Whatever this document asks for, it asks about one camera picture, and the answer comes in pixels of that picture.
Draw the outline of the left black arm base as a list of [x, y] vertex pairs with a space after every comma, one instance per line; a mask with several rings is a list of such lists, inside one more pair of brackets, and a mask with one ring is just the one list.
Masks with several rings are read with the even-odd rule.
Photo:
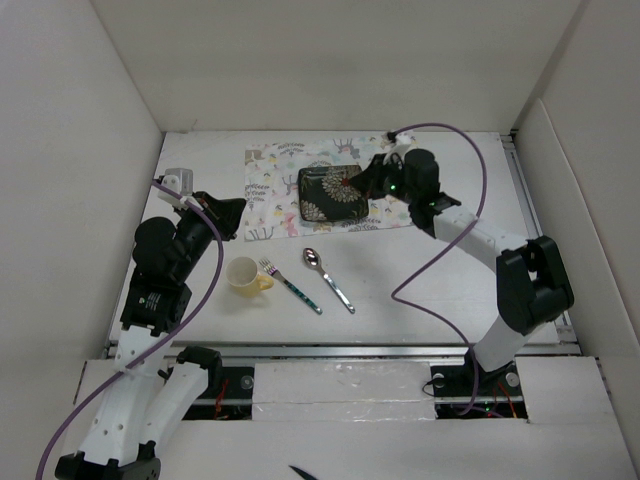
[[255, 368], [223, 366], [214, 390], [202, 393], [189, 408], [184, 420], [234, 421], [252, 417]]

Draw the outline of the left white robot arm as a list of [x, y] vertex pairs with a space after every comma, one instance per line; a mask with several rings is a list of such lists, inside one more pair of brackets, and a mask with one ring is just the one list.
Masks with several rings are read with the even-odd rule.
[[188, 307], [187, 279], [210, 244], [235, 238], [246, 206], [242, 198], [217, 200], [199, 191], [167, 192], [178, 222], [143, 221], [134, 235], [135, 268], [121, 314], [114, 374], [77, 451], [59, 458], [58, 479], [156, 479], [161, 456], [199, 396], [222, 388], [222, 359], [205, 347], [185, 348], [175, 366], [161, 369], [177, 333], [197, 314]]

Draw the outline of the white floral cloth napkin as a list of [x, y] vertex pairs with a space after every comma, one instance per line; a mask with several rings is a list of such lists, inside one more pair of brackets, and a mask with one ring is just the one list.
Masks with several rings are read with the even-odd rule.
[[366, 167], [371, 157], [381, 150], [382, 143], [379, 135], [373, 135], [248, 146], [244, 174], [245, 239], [258, 241], [409, 226], [408, 208], [394, 199], [368, 201], [369, 215], [360, 220], [307, 222], [300, 216], [297, 184], [300, 169]]

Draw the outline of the black floral square plate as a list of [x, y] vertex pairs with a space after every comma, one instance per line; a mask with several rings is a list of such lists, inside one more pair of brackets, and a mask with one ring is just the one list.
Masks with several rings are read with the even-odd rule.
[[298, 172], [300, 216], [307, 222], [360, 220], [369, 215], [365, 196], [351, 184], [358, 165], [316, 166]]

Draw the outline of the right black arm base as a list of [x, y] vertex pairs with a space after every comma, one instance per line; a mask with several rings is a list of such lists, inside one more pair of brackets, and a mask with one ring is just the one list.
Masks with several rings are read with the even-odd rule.
[[527, 419], [524, 394], [514, 361], [485, 373], [479, 370], [475, 386], [469, 365], [434, 365], [423, 392], [434, 401], [438, 420]]

